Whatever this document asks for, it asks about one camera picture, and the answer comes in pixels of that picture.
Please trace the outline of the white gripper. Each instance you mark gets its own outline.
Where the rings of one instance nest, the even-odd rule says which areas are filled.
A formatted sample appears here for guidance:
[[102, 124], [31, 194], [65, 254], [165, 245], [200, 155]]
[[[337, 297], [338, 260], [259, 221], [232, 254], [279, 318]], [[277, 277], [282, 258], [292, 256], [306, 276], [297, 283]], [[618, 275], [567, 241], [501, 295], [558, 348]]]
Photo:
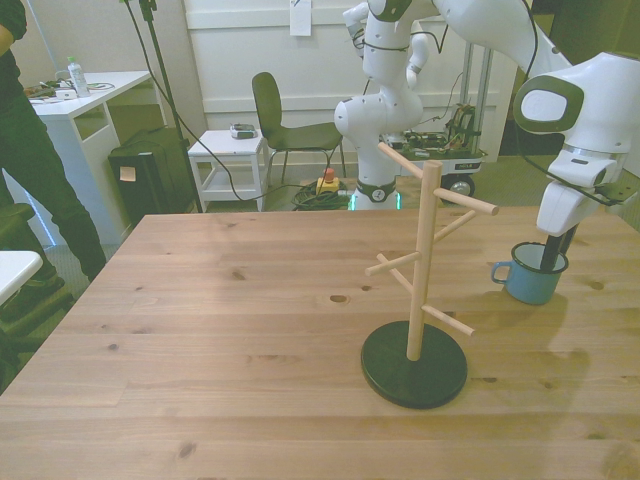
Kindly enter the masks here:
[[595, 210], [596, 201], [575, 189], [557, 181], [547, 185], [536, 222], [537, 228], [549, 235], [542, 254], [543, 271], [554, 270], [559, 253], [567, 254], [578, 223]]

